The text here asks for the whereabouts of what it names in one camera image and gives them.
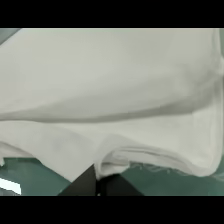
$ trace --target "white fabric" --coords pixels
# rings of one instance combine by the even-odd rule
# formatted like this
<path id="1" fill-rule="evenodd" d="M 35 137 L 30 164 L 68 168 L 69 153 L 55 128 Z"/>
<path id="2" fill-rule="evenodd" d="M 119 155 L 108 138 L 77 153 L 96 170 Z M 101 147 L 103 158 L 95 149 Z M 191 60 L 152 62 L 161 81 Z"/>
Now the white fabric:
<path id="1" fill-rule="evenodd" d="M 217 28 L 22 29 L 0 47 L 0 141 L 69 180 L 93 161 L 209 175 L 222 75 Z"/>

